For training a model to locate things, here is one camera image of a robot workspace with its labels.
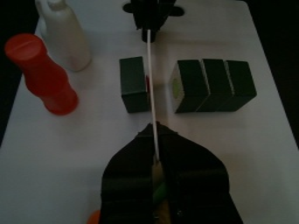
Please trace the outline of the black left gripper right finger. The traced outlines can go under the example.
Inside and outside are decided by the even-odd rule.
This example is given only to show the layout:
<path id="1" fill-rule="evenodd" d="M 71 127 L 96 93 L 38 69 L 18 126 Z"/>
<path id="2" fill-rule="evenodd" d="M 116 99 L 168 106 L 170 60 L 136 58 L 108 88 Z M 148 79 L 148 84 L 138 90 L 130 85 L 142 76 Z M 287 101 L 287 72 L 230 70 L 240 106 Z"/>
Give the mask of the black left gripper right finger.
<path id="1" fill-rule="evenodd" d="M 219 158 L 162 124 L 158 138 L 172 224 L 243 224 Z"/>

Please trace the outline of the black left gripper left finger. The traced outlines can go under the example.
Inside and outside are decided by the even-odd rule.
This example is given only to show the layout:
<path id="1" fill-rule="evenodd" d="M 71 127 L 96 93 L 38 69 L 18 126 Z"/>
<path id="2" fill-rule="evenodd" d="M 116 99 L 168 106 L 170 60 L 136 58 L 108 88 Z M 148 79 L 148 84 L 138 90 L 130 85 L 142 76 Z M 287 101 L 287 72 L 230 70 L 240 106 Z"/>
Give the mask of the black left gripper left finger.
<path id="1" fill-rule="evenodd" d="M 99 224 L 154 224 L 154 128 L 148 124 L 110 159 L 102 177 Z"/>

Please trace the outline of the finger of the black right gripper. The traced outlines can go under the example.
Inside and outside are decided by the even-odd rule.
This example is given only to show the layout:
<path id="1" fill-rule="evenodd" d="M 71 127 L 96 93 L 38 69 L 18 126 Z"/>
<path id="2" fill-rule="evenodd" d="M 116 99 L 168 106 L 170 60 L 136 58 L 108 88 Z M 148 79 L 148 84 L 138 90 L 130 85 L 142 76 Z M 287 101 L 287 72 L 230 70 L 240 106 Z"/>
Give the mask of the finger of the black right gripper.
<path id="1" fill-rule="evenodd" d="M 148 30 L 150 20 L 148 20 L 148 10 L 150 10 L 150 0 L 130 0 L 123 6 L 123 11 L 134 15 L 135 27 L 136 29 Z"/>
<path id="2" fill-rule="evenodd" d="M 176 0 L 156 0 L 154 14 L 150 20 L 151 42 L 155 42 L 156 33 L 160 31 L 168 17 L 182 17 L 184 10 L 176 4 Z"/>

